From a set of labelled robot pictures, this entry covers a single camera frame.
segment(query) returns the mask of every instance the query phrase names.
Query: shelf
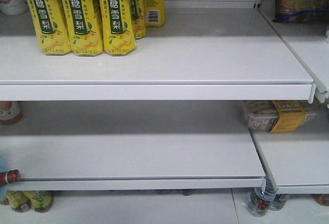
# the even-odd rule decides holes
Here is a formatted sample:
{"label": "shelf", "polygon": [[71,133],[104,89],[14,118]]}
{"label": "shelf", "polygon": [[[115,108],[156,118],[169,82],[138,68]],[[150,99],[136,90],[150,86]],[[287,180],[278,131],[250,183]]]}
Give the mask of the shelf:
{"label": "shelf", "polygon": [[232,189],[239,224],[323,224],[329,219],[328,207],[321,206],[312,195],[291,195],[283,209],[269,210],[263,217],[254,217],[247,210],[251,189]]}
{"label": "shelf", "polygon": [[1,100],[286,100],[313,79],[255,9],[168,8],[125,57],[45,56],[31,16],[0,15]]}
{"label": "shelf", "polygon": [[4,223],[237,224],[230,189],[157,195],[154,191],[59,192],[49,212],[21,214],[0,206]]}
{"label": "shelf", "polygon": [[11,190],[253,187],[264,171],[236,102],[23,102],[0,127]]}
{"label": "shelf", "polygon": [[0,206],[4,223],[88,224],[323,224],[328,207],[319,205],[311,195],[291,195],[280,211],[254,217],[246,209],[251,189],[196,190],[190,196],[176,191],[157,195],[154,191],[62,191],[54,195],[49,212],[33,210],[16,213]]}
{"label": "shelf", "polygon": [[327,116],[294,132],[252,136],[279,193],[329,193]]}
{"label": "shelf", "polygon": [[325,41],[327,22],[274,23],[273,13],[263,14],[282,41],[314,79],[320,102],[329,98],[329,44]]}

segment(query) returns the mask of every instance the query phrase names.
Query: shelving unit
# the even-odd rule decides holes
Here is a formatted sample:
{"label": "shelving unit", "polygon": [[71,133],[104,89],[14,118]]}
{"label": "shelving unit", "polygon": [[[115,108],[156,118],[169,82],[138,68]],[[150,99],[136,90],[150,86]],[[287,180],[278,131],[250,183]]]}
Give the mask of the shelving unit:
{"label": "shelving unit", "polygon": [[11,190],[251,187],[264,171],[235,102],[23,102],[0,128]]}
{"label": "shelving unit", "polygon": [[252,136],[279,193],[329,193],[329,119],[326,115],[294,132],[252,132]]}
{"label": "shelving unit", "polygon": [[[253,9],[259,1],[167,0],[166,25],[148,28],[125,57],[44,56],[29,13],[14,19],[0,14],[0,100],[23,101],[24,111],[21,122],[0,127],[0,154],[8,168],[22,172],[22,182],[10,189],[64,190],[46,214],[3,207],[3,220],[285,220],[286,210],[265,219],[245,214],[250,188],[261,186],[265,175],[254,145],[280,192],[327,193],[328,178],[321,177],[328,175],[329,132],[323,122],[293,133],[253,134],[254,143],[241,122],[235,100],[311,102],[315,92],[322,101],[328,97],[321,55],[327,49],[316,48],[319,68],[306,49],[299,51],[299,40],[318,42],[323,25],[273,24],[268,10]],[[279,164],[274,152],[295,161]],[[301,156],[308,164],[298,171]],[[308,178],[284,178],[290,173]],[[151,189],[198,190],[185,197]],[[312,208],[310,222],[328,219],[313,201],[295,199],[302,213]]]}

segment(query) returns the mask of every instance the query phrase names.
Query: yellow drink carton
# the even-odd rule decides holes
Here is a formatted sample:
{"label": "yellow drink carton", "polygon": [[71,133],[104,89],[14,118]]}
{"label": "yellow drink carton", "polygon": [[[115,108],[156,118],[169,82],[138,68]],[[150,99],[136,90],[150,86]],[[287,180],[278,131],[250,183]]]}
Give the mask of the yellow drink carton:
{"label": "yellow drink carton", "polygon": [[136,48],[130,0],[99,0],[103,20],[104,49],[125,55]]}
{"label": "yellow drink carton", "polygon": [[103,52],[98,0],[62,0],[73,53],[96,56]]}
{"label": "yellow drink carton", "polygon": [[61,0],[27,0],[39,46],[47,55],[71,52]]}
{"label": "yellow drink carton", "polygon": [[162,26],[166,22],[165,0],[145,0],[146,26]]}
{"label": "yellow drink carton", "polygon": [[130,0],[130,8],[136,39],[141,39],[146,35],[144,0]]}

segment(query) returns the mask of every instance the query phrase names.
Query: store shelf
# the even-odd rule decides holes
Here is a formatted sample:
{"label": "store shelf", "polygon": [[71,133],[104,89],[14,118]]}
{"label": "store shelf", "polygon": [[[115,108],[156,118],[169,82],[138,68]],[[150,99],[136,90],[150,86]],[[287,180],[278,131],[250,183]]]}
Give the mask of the store shelf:
{"label": "store shelf", "polygon": [[269,210],[263,217],[254,217],[247,210],[251,189],[232,189],[239,224],[278,224],[328,222],[328,207],[321,206],[312,195],[291,195],[284,208],[279,211]]}
{"label": "store shelf", "polygon": [[329,120],[326,115],[290,133],[252,133],[279,193],[329,193]]}
{"label": "store shelf", "polygon": [[154,191],[64,191],[44,214],[16,213],[0,206],[3,223],[115,223],[115,224],[237,224],[230,189],[197,190],[190,196]]}
{"label": "store shelf", "polygon": [[313,98],[313,79],[255,9],[168,9],[125,57],[40,52],[29,13],[0,15],[1,100]]}
{"label": "store shelf", "polygon": [[264,171],[236,102],[23,102],[0,127],[12,190],[252,187]]}
{"label": "store shelf", "polygon": [[327,22],[274,23],[273,12],[262,12],[282,41],[305,67],[316,84],[322,103],[329,98],[329,44],[325,41]]}

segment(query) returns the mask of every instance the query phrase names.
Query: bottle label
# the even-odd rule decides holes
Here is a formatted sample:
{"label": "bottle label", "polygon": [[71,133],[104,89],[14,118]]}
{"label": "bottle label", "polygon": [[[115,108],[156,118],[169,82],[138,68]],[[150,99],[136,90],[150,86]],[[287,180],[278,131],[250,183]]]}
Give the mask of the bottle label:
{"label": "bottle label", "polygon": [[285,202],[289,198],[289,194],[277,194],[274,198],[276,202]]}
{"label": "bottle label", "polygon": [[0,120],[10,120],[15,118],[20,112],[21,109],[17,102],[0,102]]}
{"label": "bottle label", "polygon": [[269,208],[270,205],[270,201],[266,201],[261,199],[259,196],[257,196],[257,194],[255,193],[255,191],[252,191],[250,194],[250,201],[253,203],[253,205],[260,209],[260,210],[267,210]]}

